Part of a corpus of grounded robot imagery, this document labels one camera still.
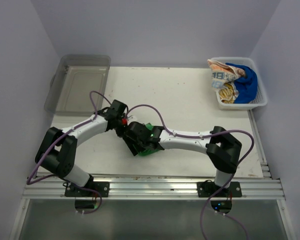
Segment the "clear grey plastic bin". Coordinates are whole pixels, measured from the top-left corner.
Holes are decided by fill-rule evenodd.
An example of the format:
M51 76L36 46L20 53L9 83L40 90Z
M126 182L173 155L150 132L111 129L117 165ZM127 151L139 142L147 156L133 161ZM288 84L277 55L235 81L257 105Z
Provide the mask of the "clear grey plastic bin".
M58 116L85 117L100 109L103 98L91 91L105 93L111 58L107 55L64 55L50 81L44 109Z

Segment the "aluminium mounting rail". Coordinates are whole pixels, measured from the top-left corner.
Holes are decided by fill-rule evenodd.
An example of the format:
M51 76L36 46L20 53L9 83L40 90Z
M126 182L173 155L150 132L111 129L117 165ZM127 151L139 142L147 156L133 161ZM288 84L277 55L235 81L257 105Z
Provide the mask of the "aluminium mounting rail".
M96 175L96 182L108 182L107 200L194 200L197 199L197 183L211 178L167 176L107 176ZM270 178L237 178L242 197L239 200L284 200L280 180ZM63 181L47 178L33 185L26 185L24 199L64 199Z

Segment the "green microfiber towel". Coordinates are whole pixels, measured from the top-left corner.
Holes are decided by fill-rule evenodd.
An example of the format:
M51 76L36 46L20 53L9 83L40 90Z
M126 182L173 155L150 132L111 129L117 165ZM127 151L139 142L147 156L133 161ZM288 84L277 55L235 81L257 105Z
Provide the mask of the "green microfiber towel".
M158 151L163 151L164 148L160 145L160 135L164 130L164 127L152 125L151 123L143 124L143 126L147 130L147 135L138 140L138 144L142 149L139 151L138 155L148 156Z

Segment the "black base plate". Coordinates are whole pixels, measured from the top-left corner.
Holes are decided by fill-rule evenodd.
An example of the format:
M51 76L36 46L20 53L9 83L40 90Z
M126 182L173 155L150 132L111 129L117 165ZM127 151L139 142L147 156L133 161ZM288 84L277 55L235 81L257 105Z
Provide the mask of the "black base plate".
M65 197L88 198L88 197L108 197L110 183L108 181L93 181L84 187L76 186L73 183L64 182Z
M199 181L196 183L197 194L199 198L209 198L217 192L217 198L241 198L243 196L241 185L237 181L232 181L229 187L225 187L219 191L221 187L217 186L211 180Z

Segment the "printed patterned towel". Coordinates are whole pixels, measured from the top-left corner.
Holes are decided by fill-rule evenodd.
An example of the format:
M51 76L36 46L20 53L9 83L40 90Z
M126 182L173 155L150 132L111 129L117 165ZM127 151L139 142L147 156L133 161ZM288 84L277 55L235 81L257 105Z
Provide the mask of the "printed patterned towel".
M211 87L215 91L223 89L224 85L227 83L246 76L246 72L239 67L231 66L212 59L208 59L207 63L211 69Z

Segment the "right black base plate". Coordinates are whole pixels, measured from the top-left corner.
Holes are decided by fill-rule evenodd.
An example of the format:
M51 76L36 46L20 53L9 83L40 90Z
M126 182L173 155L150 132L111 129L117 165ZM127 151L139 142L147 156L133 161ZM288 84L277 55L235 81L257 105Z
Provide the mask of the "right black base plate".
M199 181L196 183L197 194L199 198L209 198L217 192L217 198L241 198L243 196L241 185L237 181L232 181L229 187L225 187L219 191L221 187L217 186L211 180Z

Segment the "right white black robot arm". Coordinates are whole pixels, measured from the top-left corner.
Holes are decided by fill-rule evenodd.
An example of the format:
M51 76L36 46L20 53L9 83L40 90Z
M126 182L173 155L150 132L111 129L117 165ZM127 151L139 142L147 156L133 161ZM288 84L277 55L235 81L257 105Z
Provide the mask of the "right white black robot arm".
M231 176L237 171L242 143L223 127L212 131L182 132L133 121L123 131L123 140L133 155L147 151L186 150L205 154L216 168L213 192L225 196L231 190Z

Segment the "blue cloth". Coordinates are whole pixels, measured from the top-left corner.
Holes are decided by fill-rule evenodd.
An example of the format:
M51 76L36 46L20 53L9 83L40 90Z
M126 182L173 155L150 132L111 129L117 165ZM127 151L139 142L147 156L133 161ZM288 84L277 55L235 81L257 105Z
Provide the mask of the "blue cloth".
M234 86L238 91L238 96L234 100L235 104L249 104L257 96L258 77L253 69L245 65L238 65L227 62L226 65L244 70L245 76L234 81Z

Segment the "white perforated plastic basket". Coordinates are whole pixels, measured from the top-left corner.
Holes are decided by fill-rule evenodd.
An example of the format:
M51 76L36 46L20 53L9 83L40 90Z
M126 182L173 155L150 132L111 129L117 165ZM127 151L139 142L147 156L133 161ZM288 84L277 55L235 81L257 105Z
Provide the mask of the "white perforated plastic basket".
M236 64L236 65L244 65L244 66L247 66L247 67L251 68L252 70L254 70L254 72L257 75L258 86L257 86L256 97L254 100L252 100L250 103L247 103L247 104L223 103L220 100L219 90L215 91L212 88L215 91L217 102L218 102L218 107L221 110L241 110L241 111L252 110L257 107L263 107L268 103L268 99L267 99L267 95L265 92L263 82L262 82L261 78L259 77L258 68L252 59L247 58L247 57L213 57L210 60L219 61L224 64L231 63L231 64Z

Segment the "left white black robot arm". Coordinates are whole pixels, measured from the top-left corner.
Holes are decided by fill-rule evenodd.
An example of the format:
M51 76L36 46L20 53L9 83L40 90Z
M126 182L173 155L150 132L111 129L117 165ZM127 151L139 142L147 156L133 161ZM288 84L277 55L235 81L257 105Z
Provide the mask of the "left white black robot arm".
M127 125L128 106L113 100L110 107L96 111L88 119L66 128L47 130L35 156L36 167L42 167L74 185L82 196L93 193L92 176L75 164L76 151L92 137L110 130L120 131Z

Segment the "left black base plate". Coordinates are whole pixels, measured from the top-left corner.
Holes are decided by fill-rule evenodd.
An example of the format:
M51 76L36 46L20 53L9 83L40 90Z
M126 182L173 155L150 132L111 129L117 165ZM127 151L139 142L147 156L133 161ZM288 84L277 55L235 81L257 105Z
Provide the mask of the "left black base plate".
M93 181L84 187L76 186L73 183L64 182L65 197L88 198L88 197L108 197L110 183L108 181Z

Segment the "yellow striped cloth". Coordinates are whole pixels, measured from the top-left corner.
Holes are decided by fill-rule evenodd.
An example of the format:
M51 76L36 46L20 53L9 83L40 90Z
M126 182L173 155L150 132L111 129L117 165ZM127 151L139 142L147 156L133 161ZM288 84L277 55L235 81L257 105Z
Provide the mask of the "yellow striped cloth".
M219 98L224 104L234 104L239 95L234 83L225 83L218 92Z

